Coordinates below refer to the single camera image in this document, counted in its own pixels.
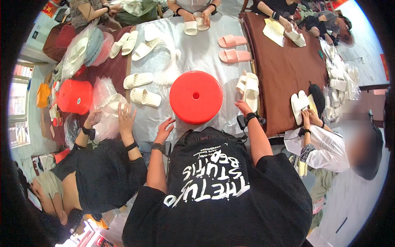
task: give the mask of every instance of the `paper sheet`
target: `paper sheet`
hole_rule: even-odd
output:
[[[274,41],[277,45],[284,47],[285,28],[278,23],[278,21],[272,18],[265,19],[265,23],[265,28],[262,31],[263,34]]]

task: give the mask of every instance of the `orange stool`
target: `orange stool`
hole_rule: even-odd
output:
[[[67,79],[59,90],[58,106],[63,112],[88,113],[93,101],[93,88],[89,81]]]
[[[203,124],[222,106],[222,89],[217,80],[202,71],[180,75],[170,89],[170,106],[188,124]]]

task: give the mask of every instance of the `window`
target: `window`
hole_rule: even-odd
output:
[[[33,64],[21,62],[15,66],[8,99],[8,138],[11,148],[30,143],[27,103],[32,74]]]

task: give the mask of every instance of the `black smartwatch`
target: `black smartwatch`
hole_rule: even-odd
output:
[[[154,149],[157,149],[157,150],[159,150],[161,153],[164,153],[164,146],[162,145],[162,144],[160,144],[160,143],[157,143],[157,142],[155,142],[153,145],[152,145],[152,148],[151,148],[152,150],[154,150]]]
[[[89,140],[93,141],[95,139],[96,135],[96,130],[95,129],[87,129],[84,126],[82,126],[82,132],[89,136]]]

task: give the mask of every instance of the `clear plastic bag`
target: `clear plastic bag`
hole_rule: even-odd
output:
[[[75,140],[78,136],[78,129],[79,129],[79,115],[78,114],[70,114],[67,116],[66,120],[64,121],[64,141],[66,145],[73,149]]]

